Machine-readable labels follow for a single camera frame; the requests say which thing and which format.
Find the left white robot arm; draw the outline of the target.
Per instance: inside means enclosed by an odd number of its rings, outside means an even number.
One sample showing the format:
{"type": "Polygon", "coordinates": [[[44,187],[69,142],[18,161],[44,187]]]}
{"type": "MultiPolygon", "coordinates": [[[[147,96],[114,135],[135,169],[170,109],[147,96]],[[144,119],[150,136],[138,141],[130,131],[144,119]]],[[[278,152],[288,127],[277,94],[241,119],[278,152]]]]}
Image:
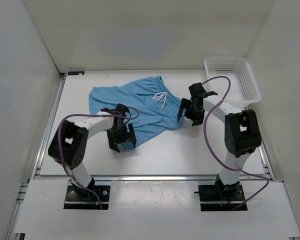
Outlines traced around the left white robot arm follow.
{"type": "Polygon", "coordinates": [[[109,148],[117,153],[126,143],[136,147],[137,137],[129,122],[137,118],[131,115],[132,109],[119,103],[114,109],[103,108],[97,114],[71,114],[61,120],[48,155],[62,166],[83,200],[96,195],[95,180],[83,163],[88,140],[105,132],[109,148]]]}

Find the light blue shorts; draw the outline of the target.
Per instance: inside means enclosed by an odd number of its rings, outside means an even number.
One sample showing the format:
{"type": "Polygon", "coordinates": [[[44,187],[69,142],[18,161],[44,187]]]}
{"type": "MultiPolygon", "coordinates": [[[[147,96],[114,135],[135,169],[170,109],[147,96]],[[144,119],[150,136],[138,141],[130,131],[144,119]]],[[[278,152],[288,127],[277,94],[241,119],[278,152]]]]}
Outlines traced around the light blue shorts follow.
{"type": "Polygon", "coordinates": [[[93,87],[88,97],[89,112],[114,109],[118,104],[136,108],[139,117],[131,120],[136,147],[165,130],[178,130],[185,118],[178,120],[181,99],[165,86],[161,76],[146,77],[122,86],[93,87]]]}

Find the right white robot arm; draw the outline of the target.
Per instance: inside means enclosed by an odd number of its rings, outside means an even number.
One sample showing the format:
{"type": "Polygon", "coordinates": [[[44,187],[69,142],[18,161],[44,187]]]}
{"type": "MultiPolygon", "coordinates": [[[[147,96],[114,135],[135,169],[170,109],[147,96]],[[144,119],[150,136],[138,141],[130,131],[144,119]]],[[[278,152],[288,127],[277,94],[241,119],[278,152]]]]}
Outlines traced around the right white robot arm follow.
{"type": "Polygon", "coordinates": [[[210,115],[224,123],[227,154],[216,177],[214,193],[220,200],[226,200],[238,189],[247,159],[261,145],[257,115],[253,110],[242,110],[225,102],[216,92],[206,91],[200,82],[188,89],[191,98],[181,100],[177,120],[185,117],[192,121],[192,126],[203,125],[205,140],[208,139],[206,130],[210,115]]]}

